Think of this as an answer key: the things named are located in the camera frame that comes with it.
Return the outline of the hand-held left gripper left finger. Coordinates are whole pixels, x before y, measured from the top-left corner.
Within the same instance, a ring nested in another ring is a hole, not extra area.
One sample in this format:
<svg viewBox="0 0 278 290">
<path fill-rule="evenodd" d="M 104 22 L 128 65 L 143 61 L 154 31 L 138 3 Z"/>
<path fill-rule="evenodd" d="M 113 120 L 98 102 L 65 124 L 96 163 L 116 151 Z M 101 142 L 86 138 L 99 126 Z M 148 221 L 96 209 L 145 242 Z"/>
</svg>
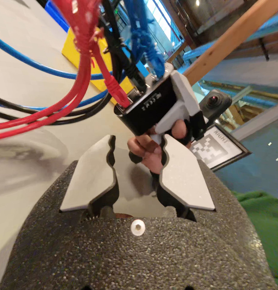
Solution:
<svg viewBox="0 0 278 290">
<path fill-rule="evenodd" d="M 114 135 L 106 135 L 80 157 L 61 203 L 61 212 L 88 209 L 90 214 L 100 214 L 103 207 L 113 207 L 119 198 L 115 141 Z"/>
</svg>

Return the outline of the yellow plastic bin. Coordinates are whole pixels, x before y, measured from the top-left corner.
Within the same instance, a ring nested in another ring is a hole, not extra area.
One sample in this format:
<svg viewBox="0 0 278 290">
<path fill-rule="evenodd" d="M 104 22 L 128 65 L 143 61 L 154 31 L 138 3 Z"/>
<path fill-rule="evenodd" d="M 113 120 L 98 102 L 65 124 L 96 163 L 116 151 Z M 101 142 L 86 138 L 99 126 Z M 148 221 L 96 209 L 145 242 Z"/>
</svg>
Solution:
<svg viewBox="0 0 278 290">
<path fill-rule="evenodd" d="M 108 46 L 106 39 L 105 38 L 99 39 L 98 45 L 100 47 L 102 59 L 104 60 L 106 67 L 109 69 L 109 71 L 111 71 L 112 70 L 111 55 L 110 53 L 106 54 L 103 53 L 104 49 L 107 48 Z M 80 55 L 79 52 L 76 50 L 76 46 L 74 44 L 74 34 L 71 28 L 69 28 L 68 30 L 67 38 L 62 48 L 62 55 L 65 56 L 76 68 L 79 67 Z M 94 74 L 100 74 L 101 70 L 94 57 L 92 57 L 92 61 L 94 63 L 94 66 L 92 66 L 91 70 L 92 76 Z M 123 81 L 120 84 L 120 86 L 125 91 L 125 93 L 129 93 L 132 89 L 135 88 L 135 86 L 129 81 L 128 77 L 123 78 Z M 103 92 L 107 88 L 105 86 L 104 80 L 94 80 L 94 81 L 91 80 L 90 87 L 92 87 L 93 89 L 96 87 L 100 92 Z"/>
</svg>

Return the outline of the green sweatshirt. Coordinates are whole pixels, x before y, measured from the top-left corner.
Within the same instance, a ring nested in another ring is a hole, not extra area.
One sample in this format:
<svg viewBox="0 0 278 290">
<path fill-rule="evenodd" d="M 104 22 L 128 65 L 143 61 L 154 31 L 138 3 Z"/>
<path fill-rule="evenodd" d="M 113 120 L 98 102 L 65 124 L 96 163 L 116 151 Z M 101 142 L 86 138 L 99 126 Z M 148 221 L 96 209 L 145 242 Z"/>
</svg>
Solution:
<svg viewBox="0 0 278 290">
<path fill-rule="evenodd" d="M 232 191 L 253 223 L 278 285 L 278 199 L 263 191 Z"/>
</svg>

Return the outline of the large blue storage bin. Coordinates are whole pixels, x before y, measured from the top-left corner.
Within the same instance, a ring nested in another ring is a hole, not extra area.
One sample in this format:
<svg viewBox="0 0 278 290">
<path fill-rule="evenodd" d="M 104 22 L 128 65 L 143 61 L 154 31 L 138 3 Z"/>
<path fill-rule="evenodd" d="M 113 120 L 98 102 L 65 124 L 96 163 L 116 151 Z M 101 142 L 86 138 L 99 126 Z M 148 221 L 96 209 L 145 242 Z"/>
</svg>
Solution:
<svg viewBox="0 0 278 290">
<path fill-rule="evenodd" d="M 70 26 L 51 0 L 46 1 L 44 9 L 54 19 L 54 21 L 67 33 Z"/>
</svg>

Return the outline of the black ethernet switch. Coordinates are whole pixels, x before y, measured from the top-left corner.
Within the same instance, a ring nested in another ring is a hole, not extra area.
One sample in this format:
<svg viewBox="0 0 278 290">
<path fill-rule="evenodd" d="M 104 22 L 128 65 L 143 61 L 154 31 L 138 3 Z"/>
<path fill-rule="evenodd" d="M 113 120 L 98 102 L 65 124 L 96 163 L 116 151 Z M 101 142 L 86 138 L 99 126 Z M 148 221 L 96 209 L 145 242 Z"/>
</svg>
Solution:
<svg viewBox="0 0 278 290">
<path fill-rule="evenodd" d="M 126 109 L 116 104 L 114 113 L 135 136 L 140 136 L 158 124 L 176 101 L 171 77 L 167 76 Z"/>
</svg>

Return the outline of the person's right hand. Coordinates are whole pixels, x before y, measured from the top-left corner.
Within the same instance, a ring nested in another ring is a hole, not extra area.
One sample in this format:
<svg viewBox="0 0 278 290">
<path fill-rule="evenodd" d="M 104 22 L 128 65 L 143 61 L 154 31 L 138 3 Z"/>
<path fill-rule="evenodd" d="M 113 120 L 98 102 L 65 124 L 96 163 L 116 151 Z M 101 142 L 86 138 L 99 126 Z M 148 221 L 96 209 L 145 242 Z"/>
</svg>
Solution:
<svg viewBox="0 0 278 290">
<path fill-rule="evenodd" d="M 188 133 L 184 120 L 177 120 L 171 129 L 171 135 L 174 139 L 183 139 Z M 142 158 L 142 164 L 152 173 L 160 174 L 162 165 L 162 149 L 156 143 L 151 135 L 155 135 L 155 127 L 150 128 L 141 136 L 134 136 L 127 141 L 127 147 L 130 152 Z"/>
</svg>

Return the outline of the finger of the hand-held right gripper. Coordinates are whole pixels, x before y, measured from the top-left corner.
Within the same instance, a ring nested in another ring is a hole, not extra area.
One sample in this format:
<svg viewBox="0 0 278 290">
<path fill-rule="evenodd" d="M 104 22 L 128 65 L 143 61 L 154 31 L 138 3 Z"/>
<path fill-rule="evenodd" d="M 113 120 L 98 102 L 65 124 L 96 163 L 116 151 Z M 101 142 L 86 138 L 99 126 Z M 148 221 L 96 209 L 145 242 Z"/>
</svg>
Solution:
<svg viewBox="0 0 278 290">
<path fill-rule="evenodd" d="M 177 71 L 172 71 L 170 77 L 177 101 L 159 123 L 154 125 L 156 134 L 151 135 L 151 138 L 160 144 L 161 136 L 171 130 L 177 120 L 182 119 L 187 122 L 187 143 L 198 140 L 204 134 L 204 116 L 192 87 L 187 78 Z"/>
<path fill-rule="evenodd" d="M 158 76 L 155 75 L 155 73 L 150 72 L 146 77 L 145 77 L 145 83 L 147 87 L 156 87 L 159 84 L 161 84 L 162 82 L 164 82 L 172 73 L 172 71 L 174 70 L 174 67 L 171 63 L 165 63 L 164 64 L 164 74 L 161 78 L 159 78 Z"/>
</svg>

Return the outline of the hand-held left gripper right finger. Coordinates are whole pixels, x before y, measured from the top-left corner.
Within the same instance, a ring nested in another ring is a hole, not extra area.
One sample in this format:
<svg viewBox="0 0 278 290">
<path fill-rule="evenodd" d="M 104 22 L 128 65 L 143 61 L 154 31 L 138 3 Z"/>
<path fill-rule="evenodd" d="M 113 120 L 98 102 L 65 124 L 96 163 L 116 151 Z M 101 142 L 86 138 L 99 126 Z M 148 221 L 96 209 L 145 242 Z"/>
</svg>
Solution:
<svg viewBox="0 0 278 290">
<path fill-rule="evenodd" d="M 192 209 L 216 213 L 209 188 L 196 157 L 172 136 L 162 136 L 162 169 L 158 200 L 177 216 L 192 216 Z"/>
</svg>

